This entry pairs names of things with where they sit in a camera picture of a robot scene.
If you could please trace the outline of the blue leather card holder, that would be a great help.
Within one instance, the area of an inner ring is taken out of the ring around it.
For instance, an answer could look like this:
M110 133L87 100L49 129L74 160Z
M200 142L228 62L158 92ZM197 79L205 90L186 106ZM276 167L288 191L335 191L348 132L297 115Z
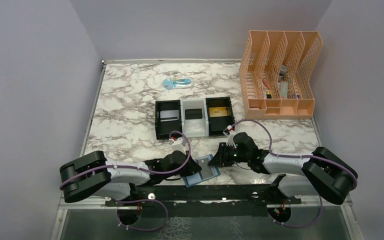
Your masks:
M183 177L185 186L190 188L210 179L216 178L221 175L217 166L210 166L209 162L212 160L213 155L208 154L195 160L201 167L201 170L193 175Z

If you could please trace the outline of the white credit card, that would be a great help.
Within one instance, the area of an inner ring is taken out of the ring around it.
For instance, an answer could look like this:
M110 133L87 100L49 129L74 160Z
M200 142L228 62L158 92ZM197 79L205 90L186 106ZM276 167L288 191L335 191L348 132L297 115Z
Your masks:
M178 110L162 110L159 112L161 122L177 121L179 119Z

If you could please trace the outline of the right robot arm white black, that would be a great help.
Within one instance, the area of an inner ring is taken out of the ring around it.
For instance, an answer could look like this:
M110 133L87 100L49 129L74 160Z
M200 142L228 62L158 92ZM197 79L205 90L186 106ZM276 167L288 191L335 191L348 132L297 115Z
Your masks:
M269 199L276 204L288 197L309 195L341 205L358 179L353 168L325 147L319 146L309 155L271 154L258 148L245 132L229 135L208 164L230 167L234 163L246 163L258 174L278 174L268 190Z

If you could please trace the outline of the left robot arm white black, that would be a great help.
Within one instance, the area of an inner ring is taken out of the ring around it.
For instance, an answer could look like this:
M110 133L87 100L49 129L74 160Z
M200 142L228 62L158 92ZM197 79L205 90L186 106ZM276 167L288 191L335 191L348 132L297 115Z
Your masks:
M135 187L158 185L170 177L189 177L201 170L188 153L179 150L140 163L108 160L97 150L62 165L59 188L66 203L99 196L119 199L129 206L137 200Z

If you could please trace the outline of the gold card in right tray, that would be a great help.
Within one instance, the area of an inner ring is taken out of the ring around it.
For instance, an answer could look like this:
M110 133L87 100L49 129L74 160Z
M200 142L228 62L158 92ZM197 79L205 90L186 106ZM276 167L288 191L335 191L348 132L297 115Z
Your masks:
M229 115L228 107L210 107L208 110L209 110L209 116L211 118L226 117Z

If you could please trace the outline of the black card in middle tray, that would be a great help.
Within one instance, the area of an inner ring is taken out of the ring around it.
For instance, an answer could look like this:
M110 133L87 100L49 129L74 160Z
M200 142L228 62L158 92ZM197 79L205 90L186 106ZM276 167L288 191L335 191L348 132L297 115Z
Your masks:
M201 108L191 108L184 111L186 120L203 119L203 110Z

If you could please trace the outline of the black right tray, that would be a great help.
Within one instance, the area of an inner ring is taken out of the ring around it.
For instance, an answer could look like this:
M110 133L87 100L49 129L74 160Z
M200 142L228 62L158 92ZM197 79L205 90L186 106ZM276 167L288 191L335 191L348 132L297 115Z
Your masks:
M235 123L231 98L207 97L205 99L208 115L208 135L210 137L222 136L227 126Z

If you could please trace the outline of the black tray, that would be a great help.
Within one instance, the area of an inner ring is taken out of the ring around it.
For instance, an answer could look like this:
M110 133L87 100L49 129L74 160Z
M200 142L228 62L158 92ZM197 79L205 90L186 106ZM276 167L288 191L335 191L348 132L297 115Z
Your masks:
M210 137L222 136L227 126L235 123L231 98L207 97L205 99L208 115L208 135Z
M182 112L180 100L155 102L155 135L157 140L169 138L172 131L182 132Z

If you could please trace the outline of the white middle tray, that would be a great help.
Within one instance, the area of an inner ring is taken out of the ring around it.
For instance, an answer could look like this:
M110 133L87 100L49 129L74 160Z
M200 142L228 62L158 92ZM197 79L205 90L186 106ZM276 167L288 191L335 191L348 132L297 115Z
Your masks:
M204 98L182 99L180 101L182 133L188 138L209 136L207 104Z

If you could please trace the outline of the black left tray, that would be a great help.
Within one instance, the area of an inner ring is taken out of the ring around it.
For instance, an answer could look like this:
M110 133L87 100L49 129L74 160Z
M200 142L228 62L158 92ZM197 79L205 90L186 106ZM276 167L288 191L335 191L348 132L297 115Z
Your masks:
M155 135L157 140L169 138L172 131L182 132L182 112L180 100L155 102Z

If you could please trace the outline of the blue blister pack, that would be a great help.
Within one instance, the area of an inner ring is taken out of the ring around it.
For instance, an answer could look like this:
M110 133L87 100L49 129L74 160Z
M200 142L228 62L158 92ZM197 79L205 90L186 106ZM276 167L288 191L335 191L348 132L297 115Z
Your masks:
M162 86L167 90L185 89L194 85L194 80L191 78L166 78L162 82Z

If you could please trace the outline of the grey item in organizer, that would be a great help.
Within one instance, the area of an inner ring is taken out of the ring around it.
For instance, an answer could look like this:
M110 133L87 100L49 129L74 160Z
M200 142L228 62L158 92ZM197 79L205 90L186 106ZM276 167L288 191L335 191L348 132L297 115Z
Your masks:
M279 83L279 91L280 91L280 96L282 99L287 99L288 98L288 82L287 81L281 81Z

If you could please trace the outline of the orange plastic file organizer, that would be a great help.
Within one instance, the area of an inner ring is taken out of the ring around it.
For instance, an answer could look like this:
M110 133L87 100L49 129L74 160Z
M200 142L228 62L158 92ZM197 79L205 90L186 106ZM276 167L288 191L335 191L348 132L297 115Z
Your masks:
M239 67L244 116L255 120L307 120L316 100L310 78L323 47L317 31L251 30ZM281 98L281 65L288 98Z

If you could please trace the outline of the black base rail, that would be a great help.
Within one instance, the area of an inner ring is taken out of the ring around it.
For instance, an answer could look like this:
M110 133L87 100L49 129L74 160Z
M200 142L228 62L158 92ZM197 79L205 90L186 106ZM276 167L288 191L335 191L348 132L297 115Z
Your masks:
M263 204L279 205L300 204L302 201L294 196L278 198L269 190L269 184L239 184L239 185L154 185L138 186L136 199L147 199L149 194L155 194L159 201L220 201L227 200L258 200Z

